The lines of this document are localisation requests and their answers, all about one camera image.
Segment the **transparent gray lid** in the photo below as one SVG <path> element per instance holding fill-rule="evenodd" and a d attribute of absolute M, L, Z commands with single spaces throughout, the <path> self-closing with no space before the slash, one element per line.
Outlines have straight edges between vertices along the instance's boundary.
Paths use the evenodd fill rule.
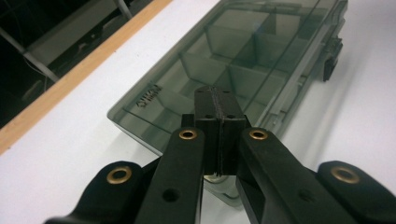
<path fill-rule="evenodd" d="M 336 57 L 347 1 L 221 1 L 108 112 L 161 155 L 203 86 L 231 91 L 251 124 L 282 133 Z"/>

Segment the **plastic storage box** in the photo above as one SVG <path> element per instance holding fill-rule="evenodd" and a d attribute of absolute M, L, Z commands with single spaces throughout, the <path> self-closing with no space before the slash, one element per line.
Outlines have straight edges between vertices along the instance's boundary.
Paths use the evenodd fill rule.
<path fill-rule="evenodd" d="M 344 0 L 221 1 L 108 112 L 158 155 L 203 86 L 231 91 L 250 123 L 280 136 L 316 76 L 337 62 Z M 235 188 L 208 177 L 206 188 L 237 205 Z"/>

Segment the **screw hole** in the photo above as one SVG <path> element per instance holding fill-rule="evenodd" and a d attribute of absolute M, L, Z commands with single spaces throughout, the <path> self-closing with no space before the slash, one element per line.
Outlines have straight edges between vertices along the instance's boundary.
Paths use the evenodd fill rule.
<path fill-rule="evenodd" d="M 107 175 L 107 182 L 109 184 L 122 184 L 129 180 L 132 176 L 132 170 L 129 166 L 116 167 Z"/>
<path fill-rule="evenodd" d="M 194 130 L 183 130 L 178 134 L 178 136 L 185 140 L 191 140 L 197 136 L 197 132 Z"/>
<path fill-rule="evenodd" d="M 179 193 L 178 190 L 176 189 L 167 189 L 166 191 L 163 192 L 163 199 L 166 202 L 173 203 L 177 201 L 179 198 Z"/>
<path fill-rule="evenodd" d="M 261 130 L 253 130 L 249 133 L 249 135 L 256 140 L 264 140 L 268 137 L 268 134 Z"/>
<path fill-rule="evenodd" d="M 361 181 L 359 176 L 351 169 L 343 166 L 335 166 L 331 169 L 332 176 L 348 184 L 357 184 Z"/>

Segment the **wooden table edge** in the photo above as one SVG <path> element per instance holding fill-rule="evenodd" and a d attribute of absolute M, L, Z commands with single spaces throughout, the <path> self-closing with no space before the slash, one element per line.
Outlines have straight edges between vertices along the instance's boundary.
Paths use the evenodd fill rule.
<path fill-rule="evenodd" d="M 116 51 L 125 41 L 162 11 L 172 0 L 154 0 L 114 35 L 76 65 L 70 72 L 0 130 L 0 155 L 8 150 L 48 112 Z"/>

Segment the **white table surface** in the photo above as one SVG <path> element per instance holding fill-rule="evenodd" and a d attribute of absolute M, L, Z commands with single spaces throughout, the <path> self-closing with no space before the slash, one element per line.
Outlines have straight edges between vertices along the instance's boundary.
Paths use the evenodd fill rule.
<path fill-rule="evenodd" d="M 156 156 L 106 118 L 108 109 L 217 3 L 174 0 L 0 156 L 0 223 L 43 223 L 76 206 L 114 161 Z M 396 2 L 350 1 L 332 78 L 314 81 L 283 143 L 307 167 L 346 161 L 396 193 Z M 202 223 L 248 223 L 204 192 Z"/>

